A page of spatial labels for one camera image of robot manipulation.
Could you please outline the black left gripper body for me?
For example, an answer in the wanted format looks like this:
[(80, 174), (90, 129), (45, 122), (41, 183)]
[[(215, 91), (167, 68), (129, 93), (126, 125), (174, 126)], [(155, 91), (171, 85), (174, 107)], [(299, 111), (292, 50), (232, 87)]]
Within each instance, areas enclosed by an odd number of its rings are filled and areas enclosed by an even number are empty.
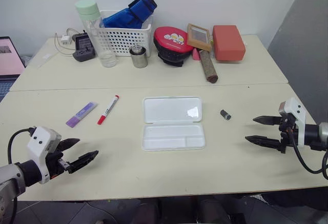
[(63, 152), (59, 151), (59, 145), (56, 147), (54, 152), (48, 153), (46, 156), (46, 166), (49, 171), (50, 179), (53, 179), (65, 171), (67, 171), (67, 168), (69, 167), (69, 162), (64, 162), (64, 164), (67, 164), (67, 166), (63, 166), (59, 161), (63, 157)]

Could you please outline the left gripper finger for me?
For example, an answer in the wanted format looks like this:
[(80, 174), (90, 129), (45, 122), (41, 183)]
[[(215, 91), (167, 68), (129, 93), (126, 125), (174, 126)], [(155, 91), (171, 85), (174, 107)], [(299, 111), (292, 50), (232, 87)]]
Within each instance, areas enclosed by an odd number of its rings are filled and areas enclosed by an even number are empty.
[(98, 155), (99, 151), (92, 151), (88, 152), (82, 156), (80, 156), (77, 160), (74, 162), (69, 163), (69, 167), (67, 168), (67, 171), (69, 174), (72, 174), (79, 169), (85, 167), (87, 164), (89, 164), (91, 161), (94, 160), (94, 158)]
[(59, 142), (59, 151), (63, 152), (80, 141), (79, 138), (68, 138)]

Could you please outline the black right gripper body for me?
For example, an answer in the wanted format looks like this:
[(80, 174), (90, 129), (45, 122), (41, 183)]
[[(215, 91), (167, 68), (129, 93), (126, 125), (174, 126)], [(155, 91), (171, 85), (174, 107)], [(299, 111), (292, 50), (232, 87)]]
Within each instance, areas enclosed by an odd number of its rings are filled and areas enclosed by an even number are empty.
[(278, 151), (285, 154), (287, 147), (295, 147), (298, 145), (297, 136), (293, 129), (296, 128), (296, 118), (293, 115), (285, 115), (279, 123), (279, 131), (281, 135)]

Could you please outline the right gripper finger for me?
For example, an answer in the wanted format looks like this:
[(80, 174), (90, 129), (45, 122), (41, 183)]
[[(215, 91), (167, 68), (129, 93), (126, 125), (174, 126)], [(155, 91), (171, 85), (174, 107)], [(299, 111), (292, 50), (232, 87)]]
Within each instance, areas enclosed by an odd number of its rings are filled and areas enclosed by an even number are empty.
[(270, 125), (270, 126), (274, 126), (274, 125), (279, 125), (281, 123), (281, 116), (258, 116), (253, 118), (253, 121), (263, 124), (263, 125)]
[(252, 136), (246, 136), (245, 139), (255, 145), (276, 149), (279, 150), (280, 147), (280, 141), (277, 139), (270, 139), (265, 136), (259, 136), (259, 135), (252, 135)]

